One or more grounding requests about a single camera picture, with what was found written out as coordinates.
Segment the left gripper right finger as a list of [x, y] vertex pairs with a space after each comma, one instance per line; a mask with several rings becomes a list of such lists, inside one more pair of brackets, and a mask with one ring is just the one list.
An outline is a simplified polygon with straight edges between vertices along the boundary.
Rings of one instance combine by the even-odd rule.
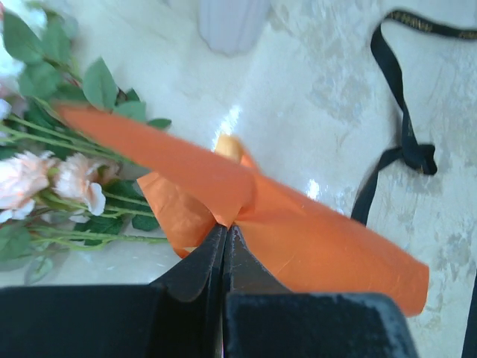
[[227, 298], [233, 293], [247, 295], [286, 294], [290, 289], [283, 286], [248, 250], [244, 236], [238, 226], [232, 226], [228, 232], [223, 259], [223, 305], [222, 305], [222, 357], [232, 357], [227, 352], [232, 342], [229, 328], [228, 311], [232, 304]]

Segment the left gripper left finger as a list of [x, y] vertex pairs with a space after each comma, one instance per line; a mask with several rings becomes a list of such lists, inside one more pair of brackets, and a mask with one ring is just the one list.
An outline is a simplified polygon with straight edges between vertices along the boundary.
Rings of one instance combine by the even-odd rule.
[[222, 278], [227, 229], [205, 240], [151, 286], [160, 290], [151, 333], [152, 357], [222, 355]]

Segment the orange wrapping paper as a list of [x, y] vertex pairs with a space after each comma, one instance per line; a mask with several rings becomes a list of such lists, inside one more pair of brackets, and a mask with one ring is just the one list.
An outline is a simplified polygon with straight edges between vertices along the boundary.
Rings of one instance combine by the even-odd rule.
[[429, 267], [394, 243], [264, 176], [232, 137], [218, 152], [90, 106], [55, 104], [70, 128], [148, 169], [138, 179], [176, 253], [197, 252], [215, 225], [237, 226], [251, 254], [295, 292], [379, 292], [421, 314]]

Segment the black printed ribbon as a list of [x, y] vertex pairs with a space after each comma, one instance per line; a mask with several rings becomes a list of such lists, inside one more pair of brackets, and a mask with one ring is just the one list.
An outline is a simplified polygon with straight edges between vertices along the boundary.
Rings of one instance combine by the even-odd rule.
[[382, 25], [387, 20], [397, 22], [424, 34], [463, 41], [476, 40], [476, 28], [456, 28], [399, 8], [390, 10], [375, 27], [370, 41], [370, 51], [402, 112], [402, 118], [398, 127], [399, 145], [382, 152], [378, 163], [356, 196], [351, 219], [362, 225], [367, 224], [370, 208], [376, 194], [379, 173], [383, 169], [396, 161], [402, 161], [407, 167], [422, 175], [434, 176], [437, 173], [437, 164], [434, 159], [435, 146], [431, 143], [418, 142], [414, 134], [411, 115], [404, 97], [402, 69], [396, 55], [382, 34]]

